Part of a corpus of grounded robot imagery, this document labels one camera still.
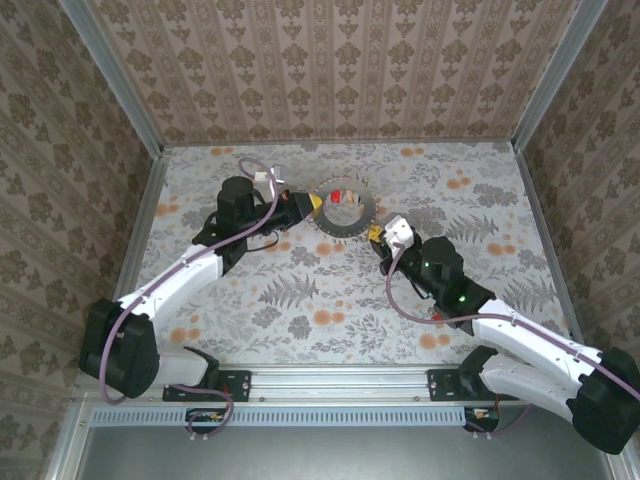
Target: black cable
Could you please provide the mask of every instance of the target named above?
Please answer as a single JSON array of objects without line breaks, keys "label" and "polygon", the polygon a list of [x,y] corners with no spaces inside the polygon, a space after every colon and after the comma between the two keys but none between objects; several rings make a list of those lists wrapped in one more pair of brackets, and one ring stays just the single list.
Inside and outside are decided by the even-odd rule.
[{"label": "black cable", "polygon": [[264,201],[264,197],[262,196],[262,194],[256,190],[255,188],[253,190],[251,190],[251,193],[253,193],[253,196],[256,197],[258,199],[258,201],[260,203],[262,203],[263,205],[265,205],[267,202]]},{"label": "black cable", "polygon": [[409,283],[411,284],[411,286],[413,287],[413,290],[418,294],[418,296],[422,299],[422,300],[427,300],[429,297],[425,297],[422,292],[420,292],[420,290],[418,290],[418,287],[416,287],[416,284],[413,283],[412,281],[409,281]]},{"label": "black cable", "polygon": [[209,225],[211,225],[211,222],[213,221],[214,218],[216,218],[218,216],[218,212],[215,211],[213,212],[211,215],[209,215],[207,217],[207,219],[204,221],[204,228],[207,228]]},{"label": "black cable", "polygon": [[274,231],[273,233],[276,234],[276,241],[275,242],[270,243],[269,245],[264,245],[262,247],[252,248],[251,250],[247,250],[247,253],[259,252],[260,250],[266,250],[267,248],[275,247],[278,244],[278,242],[280,241],[280,235],[278,235],[278,232],[276,232],[276,231]]}]

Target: yellow part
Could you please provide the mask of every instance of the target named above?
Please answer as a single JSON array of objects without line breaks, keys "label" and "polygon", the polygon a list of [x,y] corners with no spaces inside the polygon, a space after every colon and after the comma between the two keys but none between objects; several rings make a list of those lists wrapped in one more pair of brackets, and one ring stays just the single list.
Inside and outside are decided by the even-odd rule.
[{"label": "yellow part", "polygon": [[382,235],[382,227],[380,225],[371,225],[369,227],[369,240],[380,243],[380,235]]},{"label": "yellow part", "polygon": [[311,204],[313,205],[313,209],[317,210],[322,206],[322,199],[317,195],[309,194],[309,198],[311,199]]}]

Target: fern pattern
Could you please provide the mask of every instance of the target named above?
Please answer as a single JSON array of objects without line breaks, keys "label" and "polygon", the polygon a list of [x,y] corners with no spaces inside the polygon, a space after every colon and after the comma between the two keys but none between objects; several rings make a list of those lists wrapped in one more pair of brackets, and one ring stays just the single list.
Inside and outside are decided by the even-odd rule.
[{"label": "fern pattern", "polygon": [[505,290],[504,300],[523,311],[533,312],[535,309],[542,311],[542,308],[558,298],[558,294],[553,286],[540,279],[526,279],[525,281],[513,280]]},{"label": "fern pattern", "polygon": [[[215,162],[210,148],[172,149],[160,202],[179,209],[154,218],[139,285],[184,252],[185,239],[193,238],[204,217],[216,210],[222,181],[237,174],[237,159],[251,157],[280,165],[292,191],[312,192],[332,176],[362,181],[378,197],[381,219],[403,215],[423,240],[446,235],[464,257],[470,278],[566,335],[508,143],[232,148]],[[271,241],[254,236],[249,247]],[[492,255],[491,244],[502,255]],[[281,232],[274,248],[244,255],[222,278],[194,293],[158,332],[159,341],[169,346],[184,339],[180,345],[227,363],[460,363],[474,348],[473,338],[403,320],[389,306],[379,264],[365,235],[337,241],[305,219]],[[601,261],[595,273],[608,278],[605,267]],[[46,283],[42,271],[40,276]],[[593,285],[598,278],[590,279]],[[418,298],[401,275],[393,279],[393,294],[406,311],[431,315],[433,302]]]},{"label": "fern pattern", "polygon": [[482,215],[482,218],[469,215],[468,217],[458,216],[452,220],[446,235],[451,239],[476,243],[476,241],[482,241],[487,235],[493,235],[498,231],[493,219],[488,219],[486,215]]},{"label": "fern pattern", "polygon": [[296,275],[291,275],[291,277],[293,279],[288,280],[282,275],[278,275],[278,280],[274,280],[267,287],[258,301],[280,307],[286,303],[287,308],[291,308],[291,305],[295,305],[298,308],[303,300],[313,298],[314,293],[319,293],[316,281],[313,280],[312,282],[309,279],[309,275],[304,280]]}]

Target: metal ring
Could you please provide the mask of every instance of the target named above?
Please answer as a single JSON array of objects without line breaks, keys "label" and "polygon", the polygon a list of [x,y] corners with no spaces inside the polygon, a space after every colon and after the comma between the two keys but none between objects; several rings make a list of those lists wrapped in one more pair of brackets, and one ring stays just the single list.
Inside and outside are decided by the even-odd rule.
[{"label": "metal ring", "polygon": [[351,177],[334,177],[316,188],[315,194],[323,200],[327,199],[334,190],[352,190],[357,193],[362,201],[363,212],[360,218],[351,225],[336,225],[327,218],[324,207],[313,214],[313,221],[327,235],[337,238],[355,237],[365,232],[369,225],[375,222],[378,213],[376,198],[367,187]]}]

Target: floral wallpaper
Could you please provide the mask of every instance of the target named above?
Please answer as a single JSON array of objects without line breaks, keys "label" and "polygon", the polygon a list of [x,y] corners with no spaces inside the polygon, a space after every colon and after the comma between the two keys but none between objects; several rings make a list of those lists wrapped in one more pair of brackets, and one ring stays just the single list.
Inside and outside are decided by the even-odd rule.
[{"label": "floral wallpaper", "polygon": [[[502,143],[318,144],[171,149],[139,285],[178,258],[216,210],[222,181],[242,157],[278,164],[292,190],[349,175],[377,197],[378,215],[405,215],[423,238],[446,235],[469,276],[515,308],[567,334],[556,289],[513,150]],[[345,203],[344,217],[352,213]],[[350,208],[356,211],[357,206]],[[273,242],[255,238],[250,247]],[[277,245],[246,254],[191,297],[157,331],[163,346],[188,345],[224,363],[459,363],[472,337],[404,320],[389,306],[366,235],[338,241],[307,219]],[[431,316],[401,276],[394,294]]]},{"label": "floral wallpaper", "polygon": [[0,478],[46,471],[150,159],[55,1],[0,2]]},{"label": "floral wallpaper", "polygon": [[608,2],[525,156],[587,339],[640,360],[640,2]]},{"label": "floral wallpaper", "polygon": [[165,144],[508,138],[578,0],[91,0]]}]

